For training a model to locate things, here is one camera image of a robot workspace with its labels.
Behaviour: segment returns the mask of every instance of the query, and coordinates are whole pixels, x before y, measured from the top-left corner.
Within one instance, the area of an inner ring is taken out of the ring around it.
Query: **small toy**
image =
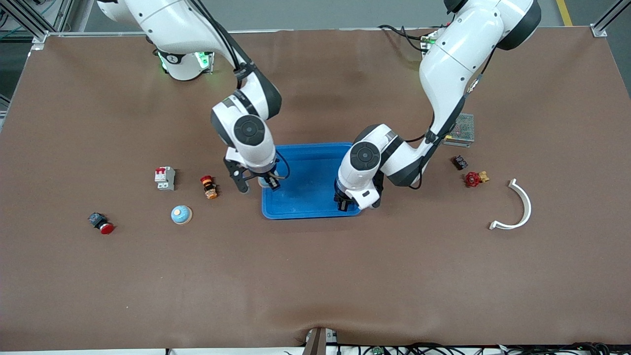
[[[491,222],[491,226],[489,227],[489,229],[515,229],[517,227],[523,226],[526,222],[528,222],[528,219],[530,219],[530,214],[533,212],[533,205],[530,203],[530,198],[528,197],[524,189],[517,185],[517,179],[511,180],[509,182],[509,187],[513,189],[519,195],[519,197],[521,197],[521,201],[524,203],[524,216],[521,217],[519,223],[514,225],[504,224],[497,220],[494,220],[493,222]]]
[[[176,206],[171,211],[171,219],[175,224],[187,224],[193,218],[193,211],[188,206]]]
[[[102,214],[94,212],[90,215],[88,220],[90,221],[90,223],[92,223],[94,228],[97,228],[99,231],[101,231],[101,234],[110,234],[114,230],[114,225],[111,224]]]
[[[463,170],[465,168],[467,168],[467,166],[469,166],[469,164],[467,164],[466,160],[461,157],[460,155],[458,155],[457,157],[453,157],[451,159],[451,162],[454,163],[454,165],[456,166],[456,169],[458,170]]]
[[[464,183],[467,187],[474,188],[480,184],[480,175],[471,171],[464,177]]]
[[[175,189],[175,169],[170,166],[161,166],[156,169],[155,178],[153,179],[158,183],[158,190],[171,190]]]
[[[480,171],[480,173],[478,175],[480,175],[480,182],[481,183],[485,183],[485,182],[490,180],[488,178],[488,176],[487,176],[487,172],[486,171]]]
[[[209,200],[217,198],[217,185],[213,182],[213,177],[206,175],[199,180],[202,184],[204,184],[204,193],[206,194],[206,198]]]

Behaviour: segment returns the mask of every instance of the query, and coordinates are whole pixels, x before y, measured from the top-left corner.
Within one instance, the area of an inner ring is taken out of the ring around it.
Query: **yellow line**
[[[570,18],[570,13],[567,11],[565,0],[557,0],[557,6],[558,6],[558,12],[561,13],[561,18],[563,19],[563,25],[574,26],[572,24],[572,19]]]

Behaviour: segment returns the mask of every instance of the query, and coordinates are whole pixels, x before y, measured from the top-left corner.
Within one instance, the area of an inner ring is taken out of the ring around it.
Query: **white and red toy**
[[[175,169],[170,166],[161,166],[156,169],[155,179],[158,183],[158,190],[171,190],[175,189]]]

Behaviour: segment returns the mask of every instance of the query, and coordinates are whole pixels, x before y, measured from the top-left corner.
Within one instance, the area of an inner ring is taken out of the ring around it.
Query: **orange and black toy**
[[[210,200],[217,198],[217,185],[213,182],[213,177],[206,175],[199,180],[202,184],[204,184],[204,193],[206,194],[206,198]]]

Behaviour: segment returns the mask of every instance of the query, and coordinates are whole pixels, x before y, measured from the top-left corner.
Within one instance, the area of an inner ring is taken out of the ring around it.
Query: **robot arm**
[[[436,38],[421,61],[419,77],[432,105],[434,118],[417,148],[411,147],[385,124],[369,126],[346,153],[336,180],[338,208],[348,201],[363,209],[379,203],[382,186],[376,186],[378,171],[395,186],[413,186],[422,179],[436,148],[456,124],[469,89],[469,79],[495,50],[509,50],[527,40],[541,20],[537,0],[444,0],[454,21]],[[378,152],[377,167],[362,169],[359,147]]]
[[[273,190],[280,187],[276,147],[265,123],[280,111],[280,93],[204,5],[196,0],[98,0],[98,5],[112,20],[142,28],[175,79],[202,72],[198,52],[216,52],[230,62],[237,89],[211,112],[211,123],[228,146],[224,163],[243,193],[250,177],[262,178]]]

